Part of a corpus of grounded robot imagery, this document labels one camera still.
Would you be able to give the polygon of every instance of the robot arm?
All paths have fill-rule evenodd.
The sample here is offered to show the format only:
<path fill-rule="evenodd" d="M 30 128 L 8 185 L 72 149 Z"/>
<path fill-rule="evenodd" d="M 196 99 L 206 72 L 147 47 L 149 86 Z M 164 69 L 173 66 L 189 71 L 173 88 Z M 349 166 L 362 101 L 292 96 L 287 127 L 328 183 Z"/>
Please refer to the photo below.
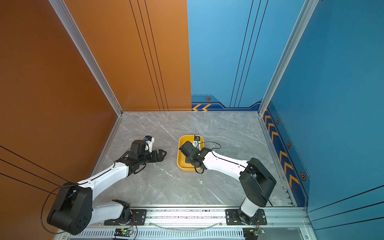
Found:
<path fill-rule="evenodd" d="M 189 141 L 179 150 L 184 154 L 185 162 L 195 168 L 216 170 L 239 180 L 246 195 L 238 211 L 239 217 L 247 225 L 255 221 L 256 211 L 266 206 L 276 185 L 275 178 L 258 159 L 245 161 L 225 157 L 205 147 L 199 150 Z"/>
<path fill-rule="evenodd" d="M 152 151 L 154 138 L 146 136 L 144 140 L 135 140 L 112 166 L 78 183 L 64 184 L 53 203 L 47 222 L 71 234 L 78 234 L 88 225 L 118 219 L 125 224 L 131 219 L 130 205 L 121 200 L 92 205 L 93 200 L 115 182 L 139 173 L 147 163 L 161 162 L 167 152 L 159 149 Z"/>

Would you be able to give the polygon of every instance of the yellow chevron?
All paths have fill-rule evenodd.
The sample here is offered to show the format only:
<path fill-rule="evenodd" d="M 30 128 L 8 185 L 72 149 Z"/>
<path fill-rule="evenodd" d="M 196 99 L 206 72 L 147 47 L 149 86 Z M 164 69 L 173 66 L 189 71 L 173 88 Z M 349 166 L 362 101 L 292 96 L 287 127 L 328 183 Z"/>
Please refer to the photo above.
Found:
<path fill-rule="evenodd" d="M 271 118 L 271 116 L 265 116 L 265 125 L 266 125 L 266 119 Z"/>
<path fill-rule="evenodd" d="M 273 142 L 273 136 L 274 136 L 274 135 L 279 136 L 279 135 L 277 134 L 277 132 L 272 131 L 272 142 Z"/>
<path fill-rule="evenodd" d="M 271 126 L 274 127 L 273 123 L 268 123 L 268 132 L 271 132 Z"/>
<path fill-rule="evenodd" d="M 293 167 L 291 165 L 289 165 L 287 162 L 284 163 L 284 172 L 285 174 L 287 174 L 287 167 L 289 167 L 290 169 L 293 170 Z"/>
<path fill-rule="evenodd" d="M 204 111 L 208 111 L 208 110 L 207 110 L 207 107 L 209 107 L 209 106 L 211 106 L 211 104 L 208 104 L 207 106 L 203 107 L 203 110 L 204 110 Z"/>
<path fill-rule="evenodd" d="M 201 104 L 198 104 L 198 105 L 196 105 L 194 108 L 192 108 L 193 110 L 195 110 L 196 112 L 198 111 L 196 108 L 198 108 L 198 107 L 200 107 L 201 106 Z"/>
<path fill-rule="evenodd" d="M 280 151 L 280 162 L 281 162 L 281 156 L 282 156 L 282 155 L 284 155 L 284 156 L 288 157 L 288 156 L 287 156 L 287 154 L 286 154 L 285 152 L 283 152 L 283 151 Z"/>
<path fill-rule="evenodd" d="M 289 186 L 292 187 L 292 180 L 294 180 L 295 182 L 297 182 L 297 184 L 300 184 L 299 181 L 294 177 L 292 176 L 291 174 L 289 175 Z"/>

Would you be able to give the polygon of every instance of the orange wall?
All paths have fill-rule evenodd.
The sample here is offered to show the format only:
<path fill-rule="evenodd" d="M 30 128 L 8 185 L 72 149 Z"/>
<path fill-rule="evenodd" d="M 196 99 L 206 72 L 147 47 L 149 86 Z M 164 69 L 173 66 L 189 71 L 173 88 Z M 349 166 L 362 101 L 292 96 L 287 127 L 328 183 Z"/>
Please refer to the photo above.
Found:
<path fill-rule="evenodd" d="M 89 177 L 115 111 L 49 1 L 1 1 L 0 21 L 0 145 L 72 182 Z M 65 183 L 4 149 L 0 159 Z M 56 188 L 2 161 L 0 173 L 48 191 Z M 47 192 L 3 175 L 0 192 L 1 239 L 53 238 L 40 226 Z"/>
<path fill-rule="evenodd" d="M 65 4 L 124 111 L 190 111 L 186 0 Z"/>

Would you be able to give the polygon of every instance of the aluminum frame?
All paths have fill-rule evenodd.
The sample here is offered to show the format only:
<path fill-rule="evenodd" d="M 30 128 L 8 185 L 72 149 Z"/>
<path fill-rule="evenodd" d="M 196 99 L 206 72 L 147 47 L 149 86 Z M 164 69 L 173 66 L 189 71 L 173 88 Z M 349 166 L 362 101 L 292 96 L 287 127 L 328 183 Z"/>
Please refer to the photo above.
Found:
<path fill-rule="evenodd" d="M 74 19 L 72 18 L 71 13 L 69 12 L 67 6 L 63 0 L 49 0 L 53 9 L 55 10 L 60 21 L 64 25 L 68 34 L 72 38 L 73 43 L 76 45 L 81 56 L 86 62 L 88 68 L 91 70 L 93 76 L 95 77 L 97 83 L 100 85 L 103 93 L 107 97 L 109 103 L 113 107 L 114 111 L 118 116 L 121 116 L 123 110 L 113 93 L 111 87 L 109 86 L 107 79 L 105 78 L 100 66 L 98 65 L 96 59 L 94 58 L 91 50 L 89 49 L 83 35 L 81 34 L 79 28 L 77 27 Z"/>
<path fill-rule="evenodd" d="M 297 44 L 299 43 L 300 38 L 303 35 L 305 28 L 307 27 L 307 24 L 313 14 L 314 9 L 316 8 L 318 1 L 319 0 L 306 0 L 304 2 L 299 17 L 296 20 L 295 26 L 293 27 L 291 35 L 285 46 L 283 54 L 281 55 L 280 61 L 277 64 L 275 73 L 272 76 L 271 82 L 269 83 L 263 100 L 260 104 L 258 111 L 259 116 L 264 114 L 269 102 L 271 101 L 272 96 L 275 93 L 277 86 L 279 85 L 281 77 L 283 76 L 288 63 L 291 60 L 293 52 L 295 51 Z"/>
<path fill-rule="evenodd" d="M 105 142 L 103 150 L 101 151 L 101 154 L 100 154 L 99 158 L 97 159 L 97 162 L 95 164 L 95 167 L 93 168 L 91 176 L 95 175 L 96 173 L 98 173 L 100 171 L 101 164 L 102 164 L 105 156 L 107 155 L 108 149 L 111 146 L 111 143 L 112 143 L 113 138 L 115 137 L 115 134 L 117 133 L 117 130 L 118 130 L 118 127 L 121 123 L 121 120 L 122 120 L 122 116 L 118 116 L 115 124 L 113 125 L 111 133 L 109 134 L 108 139 Z"/>
<path fill-rule="evenodd" d="M 182 228 L 186 232 L 193 228 L 206 228 L 209 230 L 230 230 L 233 228 L 243 228 L 244 225 L 227 225 L 226 222 L 226 209 L 238 209 L 239 207 L 233 206 L 182 206 L 182 207 L 152 207 L 142 206 L 133 207 L 132 209 L 146 209 L 147 218 L 144 226 L 139 226 L 139 231 L 159 230 L 156 224 L 165 228 Z M 303 238 L 316 240 L 312 224 L 302 207 L 264 207 L 265 216 L 268 221 L 267 225 L 262 226 L 265 228 L 300 228 Z M 114 228 L 121 228 L 120 225 L 104 226 L 103 222 L 96 223 L 87 230 L 105 230 L 111 231 Z M 55 240 L 70 238 L 68 233 L 59 234 Z"/>

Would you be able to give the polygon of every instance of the yellow tray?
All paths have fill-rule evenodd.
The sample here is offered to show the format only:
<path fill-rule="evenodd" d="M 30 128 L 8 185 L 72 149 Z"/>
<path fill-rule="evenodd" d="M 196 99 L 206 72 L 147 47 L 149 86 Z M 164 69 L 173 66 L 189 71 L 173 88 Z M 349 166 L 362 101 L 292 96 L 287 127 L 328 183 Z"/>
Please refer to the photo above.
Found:
<path fill-rule="evenodd" d="M 200 142 L 204 142 L 203 137 L 202 136 L 199 136 L 199 137 L 200 137 Z M 194 135 L 182 136 L 179 140 L 179 147 L 178 148 L 180 148 L 186 141 L 190 141 L 193 143 L 193 140 L 194 140 Z M 204 147 L 204 143 L 200 144 L 200 149 L 202 149 L 203 147 Z M 195 167 L 192 164 L 185 162 L 185 156 L 180 151 L 177 152 L 177 165 L 179 166 L 179 168 L 181 168 L 181 170 L 183 170 L 185 172 L 194 172 L 195 171 Z"/>

